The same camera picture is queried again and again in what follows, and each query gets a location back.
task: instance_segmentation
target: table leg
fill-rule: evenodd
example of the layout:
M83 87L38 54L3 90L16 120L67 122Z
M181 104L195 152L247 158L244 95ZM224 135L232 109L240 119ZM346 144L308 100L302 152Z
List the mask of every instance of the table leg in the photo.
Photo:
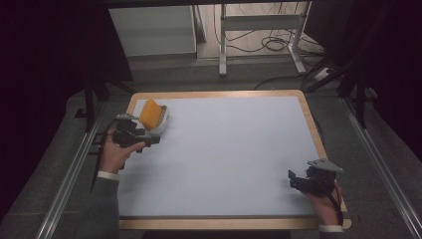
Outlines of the table leg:
M221 4L221 44L220 44L220 77L225 77L227 75L227 65L226 65L226 5Z
M301 34L302 34L302 31L304 30L305 22L308 17L308 10L310 9L310 4L311 4L310 2L307 2L305 9L302 11L298 28L296 29L295 36L293 38L293 42L289 44L289 51L292 55L293 61L295 62L295 65L296 65L296 68L298 69L299 74L305 74L307 72L298 54L298 43L299 43L299 40L301 39Z

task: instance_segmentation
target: orange sponge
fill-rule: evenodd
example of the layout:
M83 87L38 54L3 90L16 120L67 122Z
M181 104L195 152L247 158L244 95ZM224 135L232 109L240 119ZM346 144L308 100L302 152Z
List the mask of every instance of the orange sponge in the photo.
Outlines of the orange sponge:
M146 129L155 129L159 125L161 114L162 107L159 106L153 99L149 99L146 101L145 105L143 105L139 121Z

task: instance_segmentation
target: wooden frame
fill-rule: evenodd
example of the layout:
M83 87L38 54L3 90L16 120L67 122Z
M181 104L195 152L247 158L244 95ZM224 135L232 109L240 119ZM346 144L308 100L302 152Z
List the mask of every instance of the wooden frame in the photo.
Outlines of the wooden frame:
M147 99L193 99L193 98L257 98L293 96L299 99L305 119L313 137L317 154L327 158L317 132L314 119L304 94L297 90L288 91L242 91L242 92L177 92L177 93L139 93L132 96L127 112L133 113L137 100ZM341 203L343 213L347 212L344 202ZM299 230L317 229L315 217L289 218L151 218L120 220L120 229L143 230ZM344 219L343 228L351 226L350 219Z

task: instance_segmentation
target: black curtain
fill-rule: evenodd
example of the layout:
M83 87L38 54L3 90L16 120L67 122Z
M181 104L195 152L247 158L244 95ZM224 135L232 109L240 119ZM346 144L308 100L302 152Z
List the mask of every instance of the black curtain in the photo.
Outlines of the black curtain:
M422 1L396 1L368 53L375 108L422 160Z
M85 79L132 81L107 8L0 2L0 216L41 160Z

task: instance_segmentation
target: right hand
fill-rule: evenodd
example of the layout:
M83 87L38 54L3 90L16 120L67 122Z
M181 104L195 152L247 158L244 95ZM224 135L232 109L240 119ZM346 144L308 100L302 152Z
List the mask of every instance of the right hand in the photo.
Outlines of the right hand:
M328 197L317 197L306 192L302 192L302 194L309 198L313 203L320 225L338 225L337 214L335 213L335 209ZM340 205L342 191L341 187L337 183L335 183L335 188L331 195L338 205Z

